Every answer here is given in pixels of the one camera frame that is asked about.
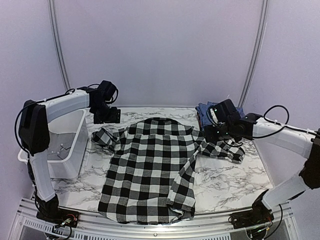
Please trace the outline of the black white checkered shirt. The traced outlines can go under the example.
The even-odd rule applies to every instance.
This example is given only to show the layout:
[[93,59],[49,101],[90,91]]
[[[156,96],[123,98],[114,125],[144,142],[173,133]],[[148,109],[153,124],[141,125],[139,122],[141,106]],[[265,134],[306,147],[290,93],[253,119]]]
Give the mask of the black white checkered shirt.
[[191,125],[152,117],[116,131],[102,128],[92,141],[112,152],[97,210],[118,223],[170,224],[195,215],[198,155],[241,163],[232,141],[210,143]]

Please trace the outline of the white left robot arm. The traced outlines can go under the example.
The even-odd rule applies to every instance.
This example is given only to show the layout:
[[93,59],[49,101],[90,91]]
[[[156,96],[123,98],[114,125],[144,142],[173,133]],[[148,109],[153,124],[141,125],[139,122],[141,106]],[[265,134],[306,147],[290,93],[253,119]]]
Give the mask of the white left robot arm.
[[65,94],[39,101],[28,100],[19,111],[14,134],[21,150],[26,152],[30,164],[36,196],[44,202],[55,198],[47,149],[50,143],[49,123],[71,112],[89,109],[94,124],[119,123],[120,110],[111,105],[119,96],[118,88],[110,81],[68,90]]

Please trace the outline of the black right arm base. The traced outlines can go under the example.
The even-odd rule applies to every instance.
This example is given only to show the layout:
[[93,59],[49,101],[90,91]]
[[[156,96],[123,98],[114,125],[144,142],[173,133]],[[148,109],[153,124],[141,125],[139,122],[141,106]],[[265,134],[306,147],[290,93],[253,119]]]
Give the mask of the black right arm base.
[[263,203],[263,196],[268,190],[262,192],[253,202],[251,210],[235,212],[230,215],[228,222],[234,229],[247,228],[264,223],[271,223],[274,215],[271,209],[268,209]]

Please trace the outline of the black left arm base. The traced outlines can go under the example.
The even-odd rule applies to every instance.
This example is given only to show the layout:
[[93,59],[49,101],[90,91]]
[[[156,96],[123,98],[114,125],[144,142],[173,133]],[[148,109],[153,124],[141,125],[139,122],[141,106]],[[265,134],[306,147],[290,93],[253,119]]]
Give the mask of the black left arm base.
[[57,194],[49,201],[41,200],[37,195],[34,200],[37,208],[36,218],[54,223],[59,227],[70,226],[76,228],[79,221],[79,212],[67,210],[59,207],[59,199]]

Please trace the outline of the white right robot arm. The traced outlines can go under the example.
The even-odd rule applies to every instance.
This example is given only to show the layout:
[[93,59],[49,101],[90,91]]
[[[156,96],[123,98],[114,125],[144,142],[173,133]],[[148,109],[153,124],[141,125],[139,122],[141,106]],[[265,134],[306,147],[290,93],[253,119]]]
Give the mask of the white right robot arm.
[[210,142],[236,143],[242,139],[263,140],[302,156],[306,161],[302,169],[290,179],[267,190],[254,202],[247,219],[258,224],[267,216],[267,209],[293,200],[307,190],[320,187],[320,132],[290,126],[270,120],[266,115],[249,113],[240,116],[233,102],[226,99],[210,106],[206,111],[210,125],[205,126],[206,138]]

